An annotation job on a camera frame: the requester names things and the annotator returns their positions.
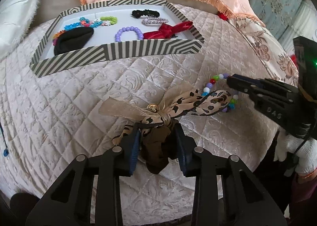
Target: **bed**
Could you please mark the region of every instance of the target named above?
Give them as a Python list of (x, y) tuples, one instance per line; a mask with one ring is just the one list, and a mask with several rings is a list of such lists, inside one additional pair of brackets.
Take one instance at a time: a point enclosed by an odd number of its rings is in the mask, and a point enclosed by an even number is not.
[[(1, 61), (0, 118), (10, 153), (0, 157), (0, 190), (6, 196), (23, 191), (41, 197), (78, 154), (91, 157), (113, 147), (112, 138), (131, 121), (98, 113), (109, 96), (144, 108), (158, 103), (175, 84), (185, 81), (202, 89), (211, 75), (224, 72), (296, 83), (297, 71), (290, 59), (259, 23), (247, 18), (228, 23), (205, 11), (176, 7), (205, 38), (201, 52), (97, 62), (38, 78), (29, 63), (50, 20), (31, 29)], [(230, 91), (225, 83), (216, 87)], [(277, 125), (256, 112), (246, 95), (239, 97), (230, 113), (188, 115), (180, 123), (198, 146), (222, 157), (236, 154), (254, 170)], [(194, 186), (195, 179), (183, 177), (177, 160), (158, 175), (139, 160), (132, 177), (120, 178), (124, 225), (165, 222), (190, 214)], [(218, 194), (222, 197), (220, 179)], [(94, 195), (92, 208), (94, 221)]]

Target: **gray spiral hair tie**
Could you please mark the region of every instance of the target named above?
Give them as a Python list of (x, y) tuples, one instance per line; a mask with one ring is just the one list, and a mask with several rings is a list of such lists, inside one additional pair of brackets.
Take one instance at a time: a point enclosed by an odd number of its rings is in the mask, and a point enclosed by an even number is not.
[(148, 17), (142, 20), (144, 25), (155, 25), (155, 24), (165, 24), (168, 23), (168, 20), (161, 17)]

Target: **striped box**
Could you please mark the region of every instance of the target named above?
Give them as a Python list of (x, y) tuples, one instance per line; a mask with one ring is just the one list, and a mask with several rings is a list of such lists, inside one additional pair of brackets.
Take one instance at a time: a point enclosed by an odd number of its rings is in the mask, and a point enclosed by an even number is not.
[(61, 12), (41, 39), (30, 63), (31, 70), (37, 77), (60, 72), (80, 65), (88, 65), (99, 61), (109, 61), (121, 58), (139, 57), (148, 55), (188, 54), (200, 51), (205, 39), (193, 26), (190, 29), (194, 39), (149, 39), (113, 42), (99, 46), (83, 48), (75, 51), (47, 58), (40, 61), (49, 38), (59, 21), (68, 15), (93, 9), (119, 5), (158, 5), (166, 6), (182, 22), (188, 19), (171, 3), (166, 0), (110, 0), (86, 4)]

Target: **white flower bead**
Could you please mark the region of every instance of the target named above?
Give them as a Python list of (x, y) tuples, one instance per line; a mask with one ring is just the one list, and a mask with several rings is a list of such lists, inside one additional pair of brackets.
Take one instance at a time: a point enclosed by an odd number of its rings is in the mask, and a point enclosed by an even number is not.
[(203, 92), (204, 92), (204, 93), (210, 93), (210, 89), (209, 89), (208, 87), (205, 87), (205, 88), (203, 89)]

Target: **red object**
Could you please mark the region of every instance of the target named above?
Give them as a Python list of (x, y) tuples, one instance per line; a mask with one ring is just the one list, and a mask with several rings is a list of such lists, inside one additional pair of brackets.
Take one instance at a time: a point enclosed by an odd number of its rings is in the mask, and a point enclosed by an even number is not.
[(170, 39), (173, 34), (180, 33), (190, 29), (193, 22), (186, 21), (175, 26), (162, 24), (158, 31), (148, 32), (143, 34), (143, 39)]
[(222, 20), (228, 20), (228, 17), (226, 17), (223, 13), (218, 12), (217, 16), (219, 16)]
[(292, 59), (293, 63), (296, 65), (296, 67), (298, 68), (298, 66), (297, 66), (297, 59), (296, 59), (295, 54), (293, 54), (293, 55), (291, 56), (291, 59)]

